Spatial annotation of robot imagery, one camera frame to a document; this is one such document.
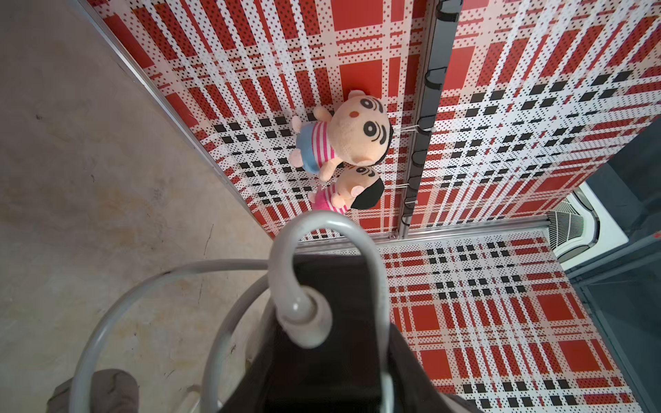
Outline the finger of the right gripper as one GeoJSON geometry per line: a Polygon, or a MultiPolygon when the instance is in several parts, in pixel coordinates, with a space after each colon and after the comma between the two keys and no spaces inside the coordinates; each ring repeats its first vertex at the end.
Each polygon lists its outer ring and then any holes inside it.
{"type": "MultiPolygon", "coordinates": [[[[46,404],[46,412],[68,412],[72,379],[57,386],[46,404]]],[[[120,369],[96,371],[91,381],[91,412],[139,411],[139,386],[136,379],[120,369]]]]}

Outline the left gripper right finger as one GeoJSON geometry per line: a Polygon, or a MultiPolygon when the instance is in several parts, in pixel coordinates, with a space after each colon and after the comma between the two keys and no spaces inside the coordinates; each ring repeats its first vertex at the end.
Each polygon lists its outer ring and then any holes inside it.
{"type": "Polygon", "coordinates": [[[438,392],[395,325],[390,325],[388,369],[394,383],[394,412],[475,412],[475,403],[438,392]]]}

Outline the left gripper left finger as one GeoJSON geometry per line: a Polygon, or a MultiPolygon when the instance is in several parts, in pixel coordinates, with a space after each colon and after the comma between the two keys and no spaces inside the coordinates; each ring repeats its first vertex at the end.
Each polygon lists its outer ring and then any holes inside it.
{"type": "Polygon", "coordinates": [[[275,339],[278,327],[275,306],[267,302],[249,339],[244,376],[219,412],[276,412],[270,404],[274,378],[275,339]]]}

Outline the black power strip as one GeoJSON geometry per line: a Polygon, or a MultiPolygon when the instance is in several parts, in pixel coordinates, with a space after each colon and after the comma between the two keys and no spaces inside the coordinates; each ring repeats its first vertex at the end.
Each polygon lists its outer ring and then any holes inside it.
{"type": "Polygon", "coordinates": [[[277,330],[265,411],[379,411],[382,390],[375,305],[364,259],[300,255],[294,258],[294,273],[301,285],[327,299],[332,328],[314,349],[300,348],[277,330]]]}

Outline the hanging doll pink shirt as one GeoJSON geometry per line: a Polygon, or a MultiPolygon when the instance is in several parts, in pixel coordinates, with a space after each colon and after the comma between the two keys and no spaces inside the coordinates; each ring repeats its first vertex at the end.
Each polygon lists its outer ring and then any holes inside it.
{"type": "Polygon", "coordinates": [[[348,166],[335,182],[310,195],[313,210],[345,215],[351,209],[374,208],[384,194],[385,184],[373,167],[348,166]]]}

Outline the hanging doll striped shirt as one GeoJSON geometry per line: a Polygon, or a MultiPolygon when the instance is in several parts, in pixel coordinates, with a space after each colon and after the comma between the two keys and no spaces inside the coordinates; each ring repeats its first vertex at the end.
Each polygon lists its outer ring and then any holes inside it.
{"type": "Polygon", "coordinates": [[[381,163],[389,152],[394,127],[387,105],[363,91],[351,91],[348,100],[332,114],[323,107],[313,110],[315,120],[292,118],[295,148],[288,161],[323,182],[329,181],[341,163],[368,167],[381,163]]]}

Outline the black hook rail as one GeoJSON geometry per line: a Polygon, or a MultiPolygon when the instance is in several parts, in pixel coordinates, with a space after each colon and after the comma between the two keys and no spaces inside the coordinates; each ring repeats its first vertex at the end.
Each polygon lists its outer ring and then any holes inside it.
{"type": "Polygon", "coordinates": [[[461,0],[431,3],[424,49],[419,64],[418,92],[408,146],[399,222],[395,232],[397,239],[406,239],[411,230],[430,139],[435,129],[463,5],[464,2],[461,0]]]}

